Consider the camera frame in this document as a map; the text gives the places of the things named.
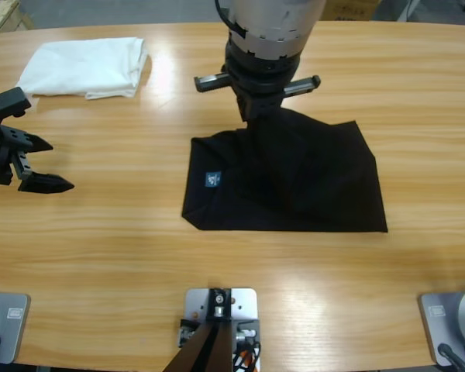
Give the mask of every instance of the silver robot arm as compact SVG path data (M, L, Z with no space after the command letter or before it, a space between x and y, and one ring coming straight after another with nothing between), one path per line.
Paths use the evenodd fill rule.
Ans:
M196 77L198 91L230 86L245 122L272 115L284 98L309 93L318 76L292 81L300 55L319 20L326 0L232 0L226 15L229 28L222 73Z
M245 53L264 60L293 57L303 51L326 0L232 0L229 21L246 30L232 32Z

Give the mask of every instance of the floor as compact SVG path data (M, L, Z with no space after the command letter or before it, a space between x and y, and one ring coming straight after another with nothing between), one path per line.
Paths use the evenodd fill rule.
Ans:
M409 0L381 0L374 20L394 21ZM230 0L221 0L227 6ZM465 0L421 0L410 22L465 25ZM212 0L22 0L36 28L129 23L218 22Z

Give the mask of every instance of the wooden table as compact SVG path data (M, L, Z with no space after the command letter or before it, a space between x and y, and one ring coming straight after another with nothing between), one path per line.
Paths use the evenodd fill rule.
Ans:
M265 371L431 364L417 297L465 289L465 26L321 22L285 106L358 121L377 158L383 233L202 232L181 218L190 139L243 127L219 71L226 29L173 24L0 35L0 92L43 42L140 36L134 99L34 98L7 123L55 150L60 195L0 186L0 291L32 298L19 362L161 371L188 288L257 290Z

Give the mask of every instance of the black t-shirt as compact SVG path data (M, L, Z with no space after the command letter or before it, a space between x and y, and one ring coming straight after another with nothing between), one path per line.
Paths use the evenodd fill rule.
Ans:
M374 155L355 122L280 109L191 140L183 217L203 230L387 232Z

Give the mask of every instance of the white cloth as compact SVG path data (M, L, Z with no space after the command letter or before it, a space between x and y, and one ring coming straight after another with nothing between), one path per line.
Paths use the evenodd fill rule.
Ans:
M134 97L147 56L136 37L45 43L16 86L31 95Z

